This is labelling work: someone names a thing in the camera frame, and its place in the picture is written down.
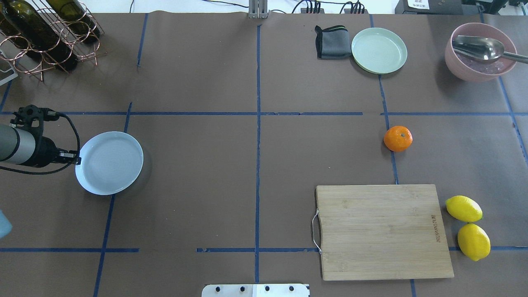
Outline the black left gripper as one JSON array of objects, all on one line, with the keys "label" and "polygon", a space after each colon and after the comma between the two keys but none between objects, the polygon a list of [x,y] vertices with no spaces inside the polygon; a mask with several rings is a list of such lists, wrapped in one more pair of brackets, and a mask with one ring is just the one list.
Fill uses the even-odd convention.
[{"label": "black left gripper", "polygon": [[34,153],[29,159],[29,167],[42,168],[50,163],[79,165],[80,152],[62,150],[51,139],[40,137],[36,140]]}]

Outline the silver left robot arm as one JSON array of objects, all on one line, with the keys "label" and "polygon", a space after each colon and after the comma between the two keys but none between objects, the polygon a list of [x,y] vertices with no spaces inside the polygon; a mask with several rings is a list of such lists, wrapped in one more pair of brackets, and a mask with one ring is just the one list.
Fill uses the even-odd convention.
[{"label": "silver left robot arm", "polygon": [[59,173],[78,163],[78,150],[58,148],[38,127],[1,125],[1,171],[21,175],[21,180],[13,177],[7,181],[8,186],[1,186],[2,199],[41,193],[42,190],[35,190],[35,185],[24,178]]}]

